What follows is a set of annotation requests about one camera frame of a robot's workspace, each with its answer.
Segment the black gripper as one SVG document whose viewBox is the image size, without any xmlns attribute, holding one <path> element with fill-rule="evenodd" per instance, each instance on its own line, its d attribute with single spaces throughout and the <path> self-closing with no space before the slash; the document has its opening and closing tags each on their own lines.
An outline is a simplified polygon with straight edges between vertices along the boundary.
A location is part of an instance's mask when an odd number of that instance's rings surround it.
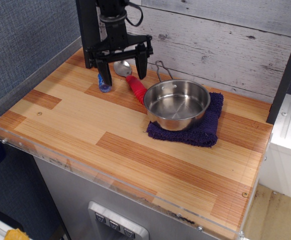
<svg viewBox="0 0 291 240">
<path fill-rule="evenodd" d="M 112 86 L 112 76 L 109 62 L 125 59 L 135 59 L 136 69 L 140 80 L 147 75 L 148 58 L 153 54 L 151 35 L 135 35 L 127 32 L 126 14 L 117 16 L 99 16 L 105 24 L 107 37 L 90 47 L 87 51 L 92 54 L 92 63 L 97 66 L 104 83 Z"/>
</svg>

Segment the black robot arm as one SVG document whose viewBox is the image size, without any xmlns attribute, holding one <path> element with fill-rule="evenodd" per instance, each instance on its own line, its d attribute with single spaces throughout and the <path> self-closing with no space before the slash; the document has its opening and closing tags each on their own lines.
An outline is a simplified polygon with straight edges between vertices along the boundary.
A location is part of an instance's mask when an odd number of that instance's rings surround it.
<svg viewBox="0 0 291 240">
<path fill-rule="evenodd" d="M 128 0 L 98 0 L 96 5 L 100 10 L 99 20 L 105 25 L 106 38 L 87 48 L 92 65 L 98 69 L 105 84 L 112 86 L 109 63 L 135 59 L 138 77 L 142 80 L 147 75 L 148 58 L 153 54 L 152 36 L 127 32 L 126 22 L 138 27 L 144 16 L 133 24 L 128 19 L 126 7 L 142 9 Z"/>
</svg>

